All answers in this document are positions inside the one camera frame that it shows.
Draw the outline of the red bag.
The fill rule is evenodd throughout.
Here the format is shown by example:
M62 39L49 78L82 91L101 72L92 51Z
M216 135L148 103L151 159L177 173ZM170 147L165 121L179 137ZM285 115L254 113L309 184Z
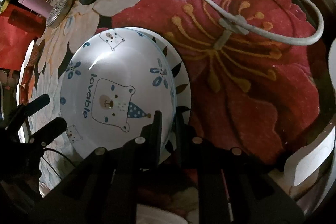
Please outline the red bag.
M40 38L46 20L9 4L1 13L1 68L18 71L32 40Z

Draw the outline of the pink cylindrical cup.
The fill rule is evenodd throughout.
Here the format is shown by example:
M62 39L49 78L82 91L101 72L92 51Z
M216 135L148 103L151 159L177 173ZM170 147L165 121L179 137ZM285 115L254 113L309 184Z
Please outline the pink cylindrical cup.
M45 0L19 0L18 2L46 19L53 9L53 7Z

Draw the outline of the white furniture edge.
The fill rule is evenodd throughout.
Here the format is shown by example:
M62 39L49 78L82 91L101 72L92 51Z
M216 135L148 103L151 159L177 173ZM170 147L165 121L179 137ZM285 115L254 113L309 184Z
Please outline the white furniture edge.
M278 183L297 200L305 215L310 215L335 191L335 42L328 53L331 94L331 117L308 145L300 148L285 162Z

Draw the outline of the red bowl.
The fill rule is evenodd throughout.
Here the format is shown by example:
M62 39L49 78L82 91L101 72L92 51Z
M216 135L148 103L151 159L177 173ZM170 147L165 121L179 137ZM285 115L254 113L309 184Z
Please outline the red bowl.
M24 60L24 67L33 67L35 66L39 58L41 56L41 48L37 45L36 41L32 41L27 49L25 60Z
M19 75L19 84L25 85L26 83L28 83L33 75L33 71L34 71L33 61L23 63Z

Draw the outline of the round metal perforated lid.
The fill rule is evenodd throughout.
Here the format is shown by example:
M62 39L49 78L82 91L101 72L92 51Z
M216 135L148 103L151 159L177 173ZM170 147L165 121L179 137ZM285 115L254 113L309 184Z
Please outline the round metal perforated lid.
M58 0L46 20L46 27L55 29L71 9L73 0Z

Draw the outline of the red bowl plates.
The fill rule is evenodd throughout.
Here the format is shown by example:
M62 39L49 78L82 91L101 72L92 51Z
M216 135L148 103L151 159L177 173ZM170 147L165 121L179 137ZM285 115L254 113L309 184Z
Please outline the red bowl plates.
M25 85L17 84L16 103L17 103L17 106L25 105L27 103L27 92L26 92Z

